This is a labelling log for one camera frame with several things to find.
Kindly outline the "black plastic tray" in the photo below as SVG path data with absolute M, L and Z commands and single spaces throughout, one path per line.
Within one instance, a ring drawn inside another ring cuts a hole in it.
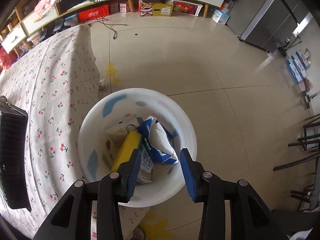
M 1 105 L 1 194 L 11 209 L 31 211 L 24 171 L 27 124 L 26 111 Z

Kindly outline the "green yellow sponge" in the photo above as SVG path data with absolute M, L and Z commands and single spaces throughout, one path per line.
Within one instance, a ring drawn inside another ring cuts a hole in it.
M 139 143 L 141 139 L 141 134 L 136 131 L 131 131 L 126 136 L 120 150 L 118 151 L 113 161 L 113 164 L 111 166 L 111 172 L 116 172 L 122 163 L 129 161 L 132 152 L 135 149 L 139 149 Z

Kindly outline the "pure milk carton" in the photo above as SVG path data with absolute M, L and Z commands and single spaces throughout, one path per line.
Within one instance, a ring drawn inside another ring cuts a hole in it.
M 151 160 L 147 150 L 145 149 L 143 140 L 141 140 L 139 143 L 139 150 L 141 152 L 141 163 L 137 178 L 137 184 L 142 185 L 152 182 L 154 163 Z

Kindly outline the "white plastic trash bin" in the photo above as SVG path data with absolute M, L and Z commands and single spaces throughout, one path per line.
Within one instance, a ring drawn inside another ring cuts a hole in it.
M 101 99 L 86 115 L 78 137 L 80 166 L 90 182 L 137 157 L 140 166 L 129 207 L 160 204 L 184 187 L 183 149 L 196 158 L 196 135 L 188 116 L 171 98 L 144 88 Z

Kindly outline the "grey refrigerator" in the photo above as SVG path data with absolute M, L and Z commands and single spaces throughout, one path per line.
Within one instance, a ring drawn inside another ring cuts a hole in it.
M 275 52 L 308 15 L 302 0 L 232 0 L 227 25 L 240 41 Z

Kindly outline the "small blue white box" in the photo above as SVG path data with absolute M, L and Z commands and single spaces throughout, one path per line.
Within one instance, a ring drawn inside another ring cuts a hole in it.
M 230 16 L 224 12 L 221 12 L 217 8 L 212 8 L 211 9 L 211 19 L 218 23 L 218 24 L 223 24 L 226 25 L 227 21 L 229 20 Z

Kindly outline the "white food pouch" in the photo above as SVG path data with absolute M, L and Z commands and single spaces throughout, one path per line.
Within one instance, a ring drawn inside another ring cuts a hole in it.
M 106 149 L 105 154 L 108 161 L 113 164 L 116 155 L 120 150 L 125 138 L 131 131 L 137 131 L 139 126 L 139 121 L 137 116 L 126 115 L 123 120 L 116 122 L 115 124 L 105 128 L 105 133 L 107 135 L 106 139 Z

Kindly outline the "cherry print tablecloth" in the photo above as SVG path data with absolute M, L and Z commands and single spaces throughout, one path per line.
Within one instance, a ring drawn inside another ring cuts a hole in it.
M 23 163 L 31 210 L 1 200 L 2 217 L 25 237 L 35 236 L 75 181 L 87 179 L 77 139 L 98 102 L 95 61 L 90 27 L 82 24 L 41 42 L 1 73 L 1 94 L 29 115 Z

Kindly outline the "stack of blue boxes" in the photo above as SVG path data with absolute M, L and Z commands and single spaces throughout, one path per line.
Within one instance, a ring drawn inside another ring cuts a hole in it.
M 300 83 L 307 77 L 308 74 L 306 70 L 311 64 L 311 61 L 308 60 L 309 55 L 310 53 L 308 51 L 302 52 L 301 50 L 298 50 L 291 55 L 287 55 L 285 61 L 286 67 L 295 83 Z

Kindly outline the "torn blue white carton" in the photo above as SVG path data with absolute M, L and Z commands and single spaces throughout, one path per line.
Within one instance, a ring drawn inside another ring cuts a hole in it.
M 154 116 L 148 116 L 137 128 L 154 164 L 174 165 L 179 163 L 172 145 L 172 135 Z

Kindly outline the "red white storage box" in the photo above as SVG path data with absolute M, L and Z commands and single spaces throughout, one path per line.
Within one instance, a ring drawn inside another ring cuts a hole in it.
M 200 11 L 203 7 L 202 4 L 187 2 L 187 1 L 180 1 L 180 0 L 170 0 L 173 4 L 173 11 L 183 14 L 192 15 L 198 17 Z

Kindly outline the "red gift box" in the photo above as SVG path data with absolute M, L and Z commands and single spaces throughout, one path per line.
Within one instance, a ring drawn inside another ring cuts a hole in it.
M 96 20 L 110 15 L 109 5 L 101 5 L 92 9 L 87 9 L 78 13 L 80 22 Z

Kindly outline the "yellow lion cardboard box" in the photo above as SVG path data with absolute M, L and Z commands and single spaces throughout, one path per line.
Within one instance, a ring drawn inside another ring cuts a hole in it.
M 173 4 L 146 3 L 139 1 L 139 14 L 142 17 L 170 17 L 173 11 Z

